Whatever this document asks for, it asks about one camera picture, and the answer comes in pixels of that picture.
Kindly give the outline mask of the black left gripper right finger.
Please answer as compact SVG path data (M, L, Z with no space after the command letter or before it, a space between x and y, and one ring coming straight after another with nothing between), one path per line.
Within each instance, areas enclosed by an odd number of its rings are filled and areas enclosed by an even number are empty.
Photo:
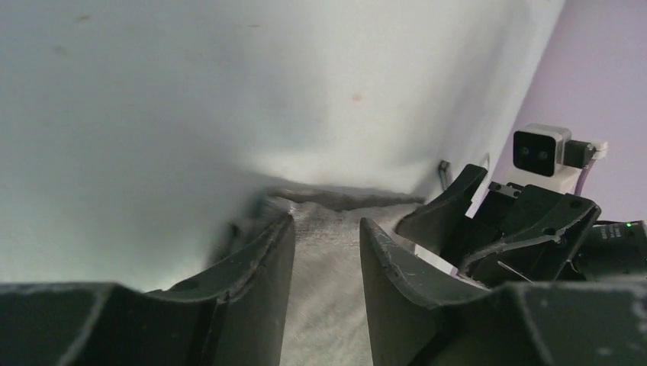
M485 290L359 224L376 365L644 365L646 287L513 282Z

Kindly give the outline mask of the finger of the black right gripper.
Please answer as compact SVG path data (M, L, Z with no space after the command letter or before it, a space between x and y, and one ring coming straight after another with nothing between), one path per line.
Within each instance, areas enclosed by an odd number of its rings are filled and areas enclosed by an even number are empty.
M494 224L494 241L472 247L459 272L487 286L558 279L601 214L590 199L511 185L513 200Z
M487 169L467 164L442 194L403 217L395 233L440 255L487 175Z

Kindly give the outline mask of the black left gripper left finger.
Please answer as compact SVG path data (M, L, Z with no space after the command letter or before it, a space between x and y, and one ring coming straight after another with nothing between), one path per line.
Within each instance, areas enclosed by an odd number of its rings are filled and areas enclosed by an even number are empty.
M116 283L1 286L3 365L277 365L295 256L283 215L166 291Z

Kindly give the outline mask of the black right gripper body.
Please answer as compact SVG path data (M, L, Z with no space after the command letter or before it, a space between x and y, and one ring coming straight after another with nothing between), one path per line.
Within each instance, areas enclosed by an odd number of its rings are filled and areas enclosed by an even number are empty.
M459 268L462 256L470 248L494 241L494 224L499 221L498 215L513 201L510 198L513 193L511 185L490 185L473 217L462 220L453 238L443 249L442 255L447 261ZM645 282L646 222L604 221L598 217L574 258L567 263L555 281Z

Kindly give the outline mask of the grey cloth napkin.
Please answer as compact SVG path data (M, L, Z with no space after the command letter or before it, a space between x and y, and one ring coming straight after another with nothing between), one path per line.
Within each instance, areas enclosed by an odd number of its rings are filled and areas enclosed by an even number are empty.
M282 365L370 365L369 328L359 252L359 221L388 230L424 199L395 194L344 194L274 188L264 219L295 222L295 258L282 341Z

